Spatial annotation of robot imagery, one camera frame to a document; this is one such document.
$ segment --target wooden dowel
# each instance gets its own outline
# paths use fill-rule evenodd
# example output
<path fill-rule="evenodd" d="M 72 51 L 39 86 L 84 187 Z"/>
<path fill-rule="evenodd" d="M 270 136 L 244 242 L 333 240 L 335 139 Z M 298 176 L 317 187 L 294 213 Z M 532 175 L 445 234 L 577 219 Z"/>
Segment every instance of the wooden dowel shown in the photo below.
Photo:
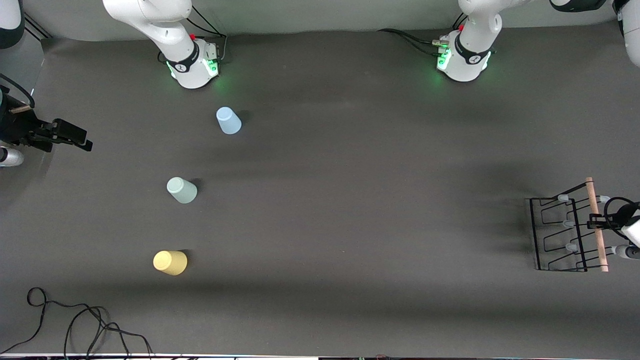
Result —
<path fill-rule="evenodd" d="M 25 111 L 29 111 L 31 110 L 31 107 L 29 105 L 25 105 L 25 106 L 21 106 L 19 108 L 14 108 L 9 110 L 10 113 L 12 114 L 18 114 L 18 113 L 23 113 Z"/>
<path fill-rule="evenodd" d="M 589 205 L 591 205 L 591 212 L 599 214 L 598 199 L 596 198 L 596 190 L 593 186 L 593 178 L 587 177 L 587 193 L 589 194 Z M 604 237 L 602 236 L 602 229 L 595 229 L 596 244 L 598 245 L 598 258 L 600 260 L 600 271 L 609 272 L 609 263 L 607 262 L 607 249 L 604 247 Z"/>

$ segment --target gray mat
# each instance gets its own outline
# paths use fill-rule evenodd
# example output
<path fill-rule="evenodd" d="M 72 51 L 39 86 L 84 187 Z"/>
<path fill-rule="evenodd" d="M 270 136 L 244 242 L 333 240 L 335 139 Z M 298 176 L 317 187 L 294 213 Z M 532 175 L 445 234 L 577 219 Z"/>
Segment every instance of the gray mat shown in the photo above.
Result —
<path fill-rule="evenodd" d="M 156 352 L 638 357 L 640 262 L 534 271 L 522 205 L 586 176 L 640 199 L 640 70 L 614 23 L 506 29 L 468 84 L 387 33 L 233 37 L 194 91 L 150 41 L 46 48 L 38 114 L 95 146 L 0 172 L 3 347 L 35 328 L 24 296 L 42 286 Z M 162 249 L 189 250 L 184 274 L 153 269 Z M 72 314 L 52 308 L 16 351 L 61 351 Z"/>

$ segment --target black power cord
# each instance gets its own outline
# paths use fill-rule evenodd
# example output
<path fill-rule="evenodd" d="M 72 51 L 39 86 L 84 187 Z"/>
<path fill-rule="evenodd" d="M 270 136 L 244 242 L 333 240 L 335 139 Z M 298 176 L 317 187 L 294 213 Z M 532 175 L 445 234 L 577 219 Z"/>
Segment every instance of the black power cord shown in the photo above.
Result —
<path fill-rule="evenodd" d="M 210 33 L 210 34 L 213 34 L 213 35 L 217 35 L 219 38 L 224 38 L 224 39 L 225 39 L 225 43 L 224 43 L 224 45 L 222 46 L 222 56 L 219 56 L 219 57 L 218 57 L 218 59 L 219 59 L 219 60 L 224 60 L 225 56 L 227 55 L 227 40 L 228 40 L 228 36 L 227 36 L 226 34 L 223 34 L 223 33 L 219 32 L 219 31 L 218 31 L 218 29 L 216 29 L 216 27 L 215 27 L 215 26 L 213 26 L 213 25 L 209 22 L 209 20 L 207 20 L 207 18 L 206 18 L 206 17 L 202 16 L 202 14 L 198 11 L 198 9 L 196 9 L 196 7 L 195 7 L 195 6 L 192 6 L 192 8 L 193 8 L 193 10 L 198 14 L 198 16 L 200 16 L 200 17 L 202 18 L 202 20 L 204 20 L 204 21 L 205 21 L 205 22 L 206 22 L 206 23 L 207 23 L 207 24 L 208 24 L 208 25 L 213 29 L 213 31 L 211 31 L 211 30 L 207 30 L 207 29 L 205 29 L 205 28 L 201 27 L 200 25 L 196 24 L 195 22 L 193 22 L 193 20 L 191 20 L 191 19 L 187 18 L 187 21 L 188 21 L 191 25 L 195 26 L 196 28 L 198 28 L 198 29 L 200 29 L 200 30 L 202 30 L 202 31 L 204 31 L 204 32 L 207 32 L 207 33 Z M 162 54 L 162 51 L 158 51 L 157 61 L 158 61 L 159 63 L 165 63 L 165 62 L 166 62 L 166 58 L 164 58 L 164 60 L 162 60 L 162 59 L 160 58 L 160 56 L 164 56 L 164 55 Z"/>
<path fill-rule="evenodd" d="M 616 201 L 616 200 L 622 200 L 622 201 L 626 202 L 627 204 L 635 206 L 636 209 L 640 209 L 640 206 L 638 206 L 635 202 L 627 199 L 626 197 L 616 196 L 616 197 L 612 197 L 611 199 L 607 200 L 607 202 L 604 204 L 604 209 L 602 210 L 602 216 L 604 217 L 604 221 L 607 224 L 607 226 L 609 226 L 609 229 L 611 229 L 614 233 L 616 233 L 621 238 L 623 238 L 625 240 L 629 240 L 629 238 L 627 238 L 626 235 L 624 235 L 623 233 L 621 233 L 617 229 L 615 229 L 611 225 L 611 220 L 609 220 L 609 205 L 611 205 L 611 203 Z"/>
<path fill-rule="evenodd" d="M 18 83 L 16 83 L 15 81 L 11 80 L 8 76 L 6 76 L 6 75 L 4 75 L 2 73 L 0 73 L 0 79 L 5 80 L 7 83 L 15 86 L 16 89 L 20 90 L 20 92 L 22 92 L 24 94 L 24 96 L 26 96 L 27 99 L 29 99 L 29 106 L 32 109 L 36 107 L 36 102 L 33 100 L 33 97 L 22 86 L 20 86 Z"/>
<path fill-rule="evenodd" d="M 453 22 L 453 25 L 451 25 L 451 28 L 453 30 L 456 30 L 460 27 L 460 25 L 462 25 L 462 23 L 467 20 L 469 18 L 469 15 L 465 15 L 465 13 L 460 13 L 460 15 L 458 15 L 458 18 L 456 19 L 456 21 Z"/>
<path fill-rule="evenodd" d="M 438 53 L 436 52 L 429 52 L 423 48 L 421 48 L 419 45 L 431 45 L 431 42 L 428 40 L 423 40 L 419 37 L 415 37 L 409 33 L 407 33 L 406 31 L 402 31 L 402 30 L 398 30 L 398 29 L 380 29 L 378 31 L 384 32 L 384 33 L 391 33 L 391 34 L 396 34 L 399 35 L 402 39 L 404 39 L 404 41 L 408 42 L 409 45 L 413 46 L 413 48 L 415 48 L 416 50 L 420 51 L 423 54 L 427 54 L 430 56 L 439 56 Z"/>
<path fill-rule="evenodd" d="M 31 297 L 33 296 L 33 293 L 35 291 L 39 291 L 42 294 L 42 302 L 41 303 L 36 303 L 36 302 L 32 301 Z M 137 337 L 137 338 L 141 338 L 145 342 L 145 346 L 147 348 L 147 353 L 149 354 L 149 358 L 151 358 L 151 353 L 153 353 L 153 350 L 151 349 L 151 345 L 149 345 L 149 342 L 147 341 L 147 338 L 145 338 L 144 336 L 142 336 L 140 334 L 135 334 L 133 332 L 124 331 L 115 322 L 108 322 L 107 323 L 104 320 L 103 314 L 102 314 L 102 312 L 104 312 L 105 315 L 106 315 L 107 309 L 105 309 L 102 306 L 89 306 L 88 304 L 85 304 L 85 303 L 67 305 L 67 304 L 63 304 L 63 303 L 55 301 L 55 300 L 48 300 L 47 299 L 47 294 L 45 293 L 45 291 L 42 288 L 38 288 L 38 287 L 31 288 L 29 290 L 29 292 L 27 292 L 27 304 L 29 304 L 30 306 L 33 306 L 33 307 L 42 307 L 42 312 L 40 313 L 40 322 L 38 323 L 38 328 L 33 333 L 33 335 L 31 335 L 30 338 L 8 347 L 6 350 L 0 352 L 0 354 L 4 354 L 5 352 L 8 352 L 8 351 L 12 350 L 13 348 L 18 347 L 19 345 L 28 343 L 29 341 L 33 340 L 36 337 L 36 335 L 38 335 L 38 333 L 40 332 L 40 329 L 42 329 L 42 323 L 44 321 L 44 314 L 47 311 L 47 305 L 48 304 L 56 304 L 56 305 L 58 305 L 60 307 L 65 307 L 65 308 L 72 308 L 72 307 L 83 307 L 84 308 L 84 309 L 80 310 L 80 312 L 73 317 L 73 319 L 69 323 L 69 326 L 67 327 L 67 333 L 65 335 L 65 343 L 64 343 L 64 346 L 63 346 L 63 355 L 64 355 L 65 359 L 67 358 L 67 345 L 69 343 L 69 337 L 71 335 L 71 329 L 73 328 L 74 323 L 76 322 L 76 320 L 84 313 L 90 313 L 96 320 L 98 320 L 98 329 L 97 329 L 97 331 L 95 333 L 95 336 L 93 337 L 93 341 L 91 342 L 91 345 L 89 345 L 89 347 L 88 347 L 88 349 L 86 351 L 87 360 L 89 360 L 90 354 L 91 354 L 93 348 L 95 347 L 95 345 L 100 340 L 100 337 L 105 332 L 108 332 L 108 331 L 113 331 L 113 332 L 118 334 L 118 336 L 120 337 L 120 342 L 122 342 L 122 347 L 124 348 L 125 352 L 127 353 L 127 356 L 129 356 L 131 354 L 131 351 L 129 351 L 129 347 L 127 346 L 127 343 L 124 340 L 124 336 L 127 335 L 127 336 L 134 336 L 134 337 Z"/>
<path fill-rule="evenodd" d="M 195 6 L 193 6 L 193 11 L 195 11 L 195 12 L 196 12 L 196 13 L 197 13 L 201 18 L 202 18 L 202 20 L 204 20 L 204 22 L 206 22 L 206 23 L 207 23 L 207 25 L 209 25 L 209 26 L 213 29 L 213 31 L 215 31 L 215 33 L 214 33 L 214 34 L 218 34 L 218 35 L 220 35 L 221 37 L 227 37 L 227 36 L 226 36 L 226 35 L 224 35 L 223 33 L 220 33 L 220 32 L 218 31 L 218 29 L 216 29 L 216 27 L 215 27 L 215 26 L 213 26 L 213 25 L 212 25 L 212 24 L 207 20 L 207 18 L 206 18 L 206 17 L 202 16 L 202 14 L 198 11 L 198 9 L 196 9 L 196 7 L 195 7 Z M 212 31 L 205 30 L 205 29 L 201 28 L 200 26 L 198 26 L 198 28 L 200 28 L 200 29 L 202 29 L 202 30 L 204 30 L 204 31 L 207 31 L 207 32 L 213 33 Z"/>

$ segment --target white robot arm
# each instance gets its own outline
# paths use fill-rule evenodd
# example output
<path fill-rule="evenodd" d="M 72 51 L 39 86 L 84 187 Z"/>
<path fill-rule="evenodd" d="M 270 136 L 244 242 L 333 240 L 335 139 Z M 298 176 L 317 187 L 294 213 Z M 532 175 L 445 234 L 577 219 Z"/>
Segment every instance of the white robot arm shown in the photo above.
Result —
<path fill-rule="evenodd" d="M 449 43 L 438 60 L 438 70 L 456 81 L 472 81 L 486 68 L 493 42 L 502 30 L 499 12 L 532 0 L 458 0 L 468 20 L 464 30 L 440 37 Z"/>
<path fill-rule="evenodd" d="M 191 0 L 102 0 L 109 15 L 148 36 L 162 51 L 172 76 L 185 88 L 200 88 L 218 75 L 215 44 L 192 39 L 179 23 Z"/>
<path fill-rule="evenodd" d="M 613 201 L 626 202 L 614 214 L 609 214 L 609 206 Z M 624 197 L 612 197 L 604 205 L 604 214 L 600 221 L 600 227 L 611 229 L 616 234 L 629 241 L 629 245 L 612 247 L 614 254 L 624 259 L 640 260 L 640 202 L 633 202 Z"/>
<path fill-rule="evenodd" d="M 618 15 L 627 54 L 640 67 L 640 0 L 613 0 L 613 10 Z"/>
<path fill-rule="evenodd" d="M 472 81 L 486 68 L 490 49 L 502 29 L 499 12 L 531 0 L 458 0 L 468 20 L 462 31 L 440 37 L 437 69 L 456 81 Z M 549 0 L 561 12 L 599 9 L 606 0 Z M 640 0 L 612 0 L 631 61 L 640 67 Z"/>
<path fill-rule="evenodd" d="M 22 0 L 0 0 L 0 49 L 17 44 L 23 32 Z"/>

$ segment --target cable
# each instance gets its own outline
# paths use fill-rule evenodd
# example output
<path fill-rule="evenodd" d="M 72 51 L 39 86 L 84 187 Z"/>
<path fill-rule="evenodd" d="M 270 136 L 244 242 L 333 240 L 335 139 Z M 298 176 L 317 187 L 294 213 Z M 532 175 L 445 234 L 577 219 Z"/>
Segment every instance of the cable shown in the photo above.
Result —
<path fill-rule="evenodd" d="M 31 301 L 31 296 L 33 295 L 34 291 L 39 291 L 42 294 L 42 299 L 43 299 L 42 303 L 36 304 L 33 301 Z M 58 305 L 60 307 L 65 307 L 65 308 L 78 307 L 78 306 L 84 307 L 84 309 L 80 310 L 80 312 L 73 317 L 73 319 L 69 323 L 69 326 L 67 327 L 67 333 L 65 335 L 65 343 L 63 345 L 63 356 L 64 356 L 65 359 L 67 359 L 67 345 L 69 343 L 69 339 L 70 339 L 70 335 L 71 335 L 71 329 L 73 328 L 75 321 L 82 314 L 87 313 L 87 312 L 89 312 L 96 320 L 98 320 L 98 329 L 96 330 L 96 333 L 95 333 L 95 336 L 93 337 L 93 341 L 91 342 L 91 345 L 88 347 L 88 349 L 86 351 L 87 360 L 89 360 L 90 354 L 91 354 L 94 346 L 97 344 L 97 342 L 100 339 L 100 337 L 106 331 L 113 331 L 113 332 L 116 332 L 119 335 L 120 341 L 122 342 L 122 347 L 124 348 L 125 352 L 127 353 L 127 357 L 131 355 L 131 351 L 129 351 L 129 347 L 127 346 L 127 343 L 124 340 L 124 335 L 135 336 L 135 337 L 142 338 L 142 340 L 145 342 L 145 346 L 147 348 L 147 353 L 149 354 L 149 358 L 151 358 L 151 353 L 153 353 L 153 350 L 151 349 L 151 345 L 147 341 L 147 338 L 145 338 L 144 336 L 142 336 L 140 334 L 135 334 L 133 332 L 124 331 L 115 322 L 109 322 L 109 323 L 105 322 L 104 319 L 102 318 L 102 311 L 107 313 L 107 310 L 102 306 L 89 306 L 88 304 L 85 304 L 85 303 L 67 305 L 67 304 L 63 304 L 63 303 L 55 301 L 55 300 L 48 300 L 47 299 L 47 294 L 45 293 L 45 291 L 42 288 L 38 288 L 38 287 L 31 288 L 27 292 L 27 304 L 29 304 L 30 306 L 33 306 L 33 307 L 42 307 L 42 312 L 40 313 L 40 321 L 38 323 L 38 328 L 33 333 L 33 335 L 31 335 L 30 338 L 8 347 L 6 350 L 0 352 L 0 354 L 4 354 L 5 352 L 8 352 L 11 349 L 13 349 L 13 348 L 15 348 L 15 347 L 17 347 L 19 345 L 28 343 L 29 341 L 33 340 L 36 337 L 36 335 L 38 335 L 38 333 L 40 332 L 40 329 L 42 329 L 42 323 L 44 322 L 44 314 L 47 311 L 47 305 L 48 304 L 56 304 L 56 305 Z"/>
<path fill-rule="evenodd" d="M 225 56 L 227 55 L 227 40 L 229 39 L 229 37 L 225 37 L 225 44 L 222 46 L 222 56 L 220 56 L 220 61 L 225 59 Z"/>
<path fill-rule="evenodd" d="M 609 229 L 613 230 L 614 233 L 616 233 L 618 236 L 622 237 L 623 239 L 629 240 L 629 238 L 627 238 L 626 235 L 624 235 L 623 233 L 621 233 L 617 229 L 615 229 L 613 226 L 611 226 L 611 220 L 609 220 L 609 205 L 611 205 L 611 203 L 616 201 L 616 200 L 625 201 L 626 203 L 635 206 L 636 209 L 640 209 L 640 206 L 638 206 L 635 202 L 627 199 L 626 197 L 616 196 L 616 197 L 612 197 L 611 199 L 609 199 L 604 204 L 604 209 L 602 210 L 602 216 L 604 216 L 604 221 L 607 224 L 607 226 L 609 226 Z"/>
<path fill-rule="evenodd" d="M 464 15 L 465 13 L 460 13 L 460 15 L 458 15 L 458 18 L 453 22 L 453 25 L 451 25 L 451 28 L 453 30 L 456 29 L 456 24 L 458 23 L 458 21 L 460 21 L 460 18 L 462 18 L 462 15 Z"/>
<path fill-rule="evenodd" d="M 427 40 L 423 40 L 419 37 L 415 37 L 409 33 L 407 33 L 406 31 L 402 31 L 402 30 L 398 30 L 398 29 L 390 29 L 390 28 L 385 28 L 385 29 L 380 29 L 378 31 L 382 31 L 384 33 L 392 33 L 392 34 L 397 34 L 400 35 L 401 37 L 405 37 L 405 38 L 409 38 L 415 42 L 419 42 L 421 44 L 428 44 L 431 45 L 431 41 L 427 41 Z"/>
<path fill-rule="evenodd" d="M 36 102 L 33 100 L 33 97 L 31 96 L 31 94 L 29 94 L 29 92 L 27 90 L 25 90 L 22 86 L 20 86 L 18 83 L 16 83 L 15 81 L 11 80 L 10 78 L 8 78 L 6 75 L 0 73 L 0 78 L 4 79 L 7 83 L 15 86 L 16 89 L 20 90 L 24 96 L 27 97 L 27 99 L 29 99 L 29 106 L 33 109 L 36 107 Z"/>
<path fill-rule="evenodd" d="M 31 34 L 32 37 L 35 37 L 36 40 L 41 41 L 42 39 L 39 38 L 37 35 L 35 35 L 31 30 L 29 30 L 29 28 L 24 28 L 29 34 Z"/>
<path fill-rule="evenodd" d="M 24 19 L 28 21 L 34 29 L 38 30 L 45 38 L 52 38 L 51 34 L 45 30 L 36 20 L 34 20 L 27 12 L 24 13 Z"/>
<path fill-rule="evenodd" d="M 196 28 L 198 28 L 198 29 L 200 29 L 200 30 L 202 30 L 202 31 L 206 31 L 206 32 L 208 32 L 208 33 L 210 33 L 210 34 L 213 34 L 213 35 L 218 35 L 219 37 L 227 37 L 226 35 L 222 35 L 221 33 L 214 32 L 214 31 L 211 31 L 211 30 L 207 30 L 207 29 L 205 29 L 205 28 L 201 27 L 200 25 L 196 24 L 195 22 L 191 21 L 191 19 L 189 19 L 189 18 L 187 18 L 187 21 L 188 21 L 191 25 L 195 26 Z"/>
<path fill-rule="evenodd" d="M 226 35 L 223 35 L 222 33 L 220 33 L 220 32 L 218 31 L 218 29 L 216 29 L 216 27 L 215 27 L 215 26 L 213 26 L 213 25 L 212 25 L 212 24 L 207 20 L 207 18 L 206 18 L 206 17 L 202 16 L 202 14 L 198 11 L 198 9 L 196 9 L 196 7 L 195 7 L 195 6 L 193 6 L 193 11 L 195 11 L 195 12 L 196 12 L 196 13 L 197 13 L 201 18 L 202 18 L 202 20 L 204 20 L 204 21 L 205 21 L 205 22 L 206 22 L 206 23 L 207 23 L 207 24 L 208 24 L 208 25 L 209 25 L 213 30 L 215 30 L 215 32 L 216 32 L 218 35 L 220 35 L 221 37 L 227 37 Z"/>
<path fill-rule="evenodd" d="M 404 31 L 401 30 L 396 30 L 396 29 L 380 29 L 378 31 L 382 31 L 382 32 L 386 32 L 386 33 L 392 33 L 392 34 L 396 34 L 399 35 L 402 39 L 404 39 L 404 41 L 408 42 L 409 45 L 413 46 L 416 50 L 420 51 L 423 54 L 427 54 L 430 56 L 439 56 L 438 53 L 431 53 L 421 47 L 419 47 L 416 43 L 412 42 L 411 40 L 415 40 L 421 44 L 429 44 L 431 45 L 431 42 L 427 42 L 426 40 L 422 40 L 420 38 L 417 38 L 409 33 L 406 33 Z"/>
<path fill-rule="evenodd" d="M 460 22 L 458 23 L 458 25 L 456 25 L 456 27 L 454 29 L 458 29 L 460 27 L 460 25 L 462 25 L 462 23 L 467 20 L 469 18 L 468 15 L 466 15 L 465 17 L 462 18 L 462 20 L 460 20 Z"/>
<path fill-rule="evenodd" d="M 158 55 L 157 55 L 157 60 L 159 63 L 164 64 L 166 62 L 166 57 L 164 56 L 164 61 L 162 59 L 160 59 L 160 55 L 164 56 L 164 54 L 162 53 L 162 51 L 158 51 Z"/>
<path fill-rule="evenodd" d="M 29 18 L 25 17 L 25 18 L 24 18 L 24 20 L 25 20 L 29 25 L 31 25 L 31 27 L 32 27 L 34 30 L 36 30 L 37 32 L 39 32 L 39 33 L 42 35 L 42 37 L 43 37 L 43 38 L 49 38 L 49 37 L 47 36 L 47 34 L 45 34 L 45 33 L 44 33 L 40 28 L 38 28 L 37 26 L 35 26 L 35 24 L 34 24 L 33 22 L 31 22 L 31 21 L 29 20 Z"/>

